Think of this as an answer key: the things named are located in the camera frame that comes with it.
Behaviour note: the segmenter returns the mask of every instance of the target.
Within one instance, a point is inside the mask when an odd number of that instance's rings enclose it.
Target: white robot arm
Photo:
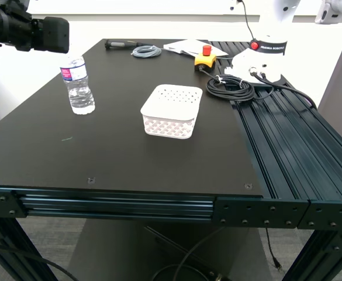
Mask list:
[[[255,39],[248,49],[234,57],[232,68],[225,73],[251,83],[261,83],[251,72],[265,73],[268,80],[279,81],[289,27],[299,3],[300,0],[267,0]],[[332,24],[341,20],[342,0],[323,0],[315,22]]]
[[[316,23],[330,25],[342,20],[342,0],[322,0]]]

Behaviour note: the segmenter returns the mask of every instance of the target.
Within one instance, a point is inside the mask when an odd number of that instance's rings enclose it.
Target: paper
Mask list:
[[[198,54],[200,54],[203,50],[204,45],[210,45],[198,40],[188,39],[183,40],[171,44],[166,44],[163,46],[166,50],[176,52],[178,54],[190,54],[191,56],[196,57]],[[221,51],[220,49],[210,45],[212,47],[211,53],[215,54],[217,57],[219,56],[227,56],[228,54],[226,52]]]

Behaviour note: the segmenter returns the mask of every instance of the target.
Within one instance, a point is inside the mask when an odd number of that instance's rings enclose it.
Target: black tabletop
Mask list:
[[[57,75],[0,121],[0,186],[260,196],[231,105],[205,92],[193,58],[130,53],[106,51],[103,41],[85,53],[93,113],[72,113]],[[190,139],[145,133],[140,109],[160,84],[204,90]]]

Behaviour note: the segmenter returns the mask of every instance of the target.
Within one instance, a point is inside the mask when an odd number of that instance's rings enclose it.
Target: water bottle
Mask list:
[[[94,111],[94,97],[88,86],[88,74],[83,57],[67,59],[60,67],[61,76],[68,88],[71,107],[76,114]]]

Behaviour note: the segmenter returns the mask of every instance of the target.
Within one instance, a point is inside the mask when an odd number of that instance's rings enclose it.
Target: white plastic basket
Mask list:
[[[190,138],[202,89],[177,85],[159,85],[141,109],[145,132],[169,138]]]

